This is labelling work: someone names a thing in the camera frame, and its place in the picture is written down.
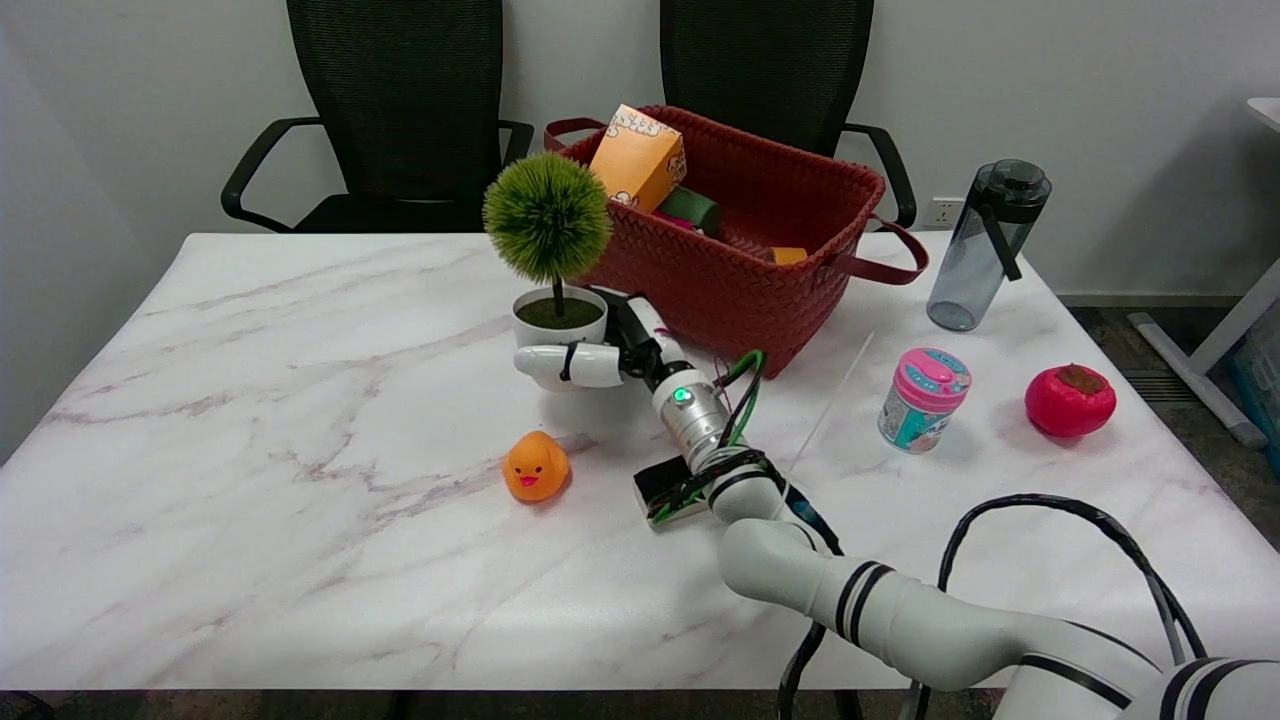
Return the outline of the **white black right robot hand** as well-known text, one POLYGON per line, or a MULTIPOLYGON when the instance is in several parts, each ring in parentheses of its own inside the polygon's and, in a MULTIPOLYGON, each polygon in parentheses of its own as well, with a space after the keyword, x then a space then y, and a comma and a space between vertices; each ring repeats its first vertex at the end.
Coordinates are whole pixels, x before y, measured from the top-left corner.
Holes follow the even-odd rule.
POLYGON ((513 365, 539 387, 603 389, 635 379, 655 389, 692 368, 644 293, 566 286, 563 300, 563 320, 556 318, 552 287, 530 290, 512 305, 513 365))

